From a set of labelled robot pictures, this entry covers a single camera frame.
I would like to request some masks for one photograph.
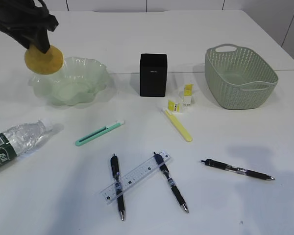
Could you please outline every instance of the wavy glass bowl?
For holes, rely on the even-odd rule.
[[[51,75],[35,74],[30,81],[37,97],[54,105],[76,105],[94,100],[106,87],[106,66],[94,59],[69,57],[62,68]]]

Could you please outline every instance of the black cube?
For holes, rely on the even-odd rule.
[[[166,54],[141,54],[140,95],[165,97],[168,61]]]

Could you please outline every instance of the green plastic basket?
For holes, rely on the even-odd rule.
[[[234,47],[234,51],[217,51]],[[254,109],[272,93],[278,76],[263,58],[246,47],[222,44],[206,52],[205,75],[208,87],[226,109]]]

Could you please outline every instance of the basket handle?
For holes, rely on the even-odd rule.
[[[244,87],[248,87],[250,85],[265,85],[267,87],[260,88],[260,89],[247,89],[247,88],[244,89]],[[271,86],[272,86],[272,83],[270,83],[270,82],[250,82],[250,83],[246,83],[246,84],[240,86],[240,90],[241,91],[264,91],[264,90],[267,90]]]
[[[239,46],[237,46],[237,45],[234,45],[234,44],[231,44],[231,43],[225,43],[225,44],[221,44],[219,46],[213,47],[211,49],[214,50],[215,52],[220,52],[220,51],[216,51],[216,50],[218,48],[221,48],[221,47],[234,47],[235,48],[234,51],[236,51],[239,48]]]

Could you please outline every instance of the clear ruler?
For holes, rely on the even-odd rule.
[[[120,182],[122,183],[122,193],[118,194],[118,196],[116,194],[115,182],[101,191],[100,194],[103,196],[107,204],[110,204],[115,199],[123,195],[131,187],[171,159],[171,156],[165,151],[161,151],[158,154],[160,154],[163,158],[162,164],[158,165],[155,158],[151,157],[120,179]]]

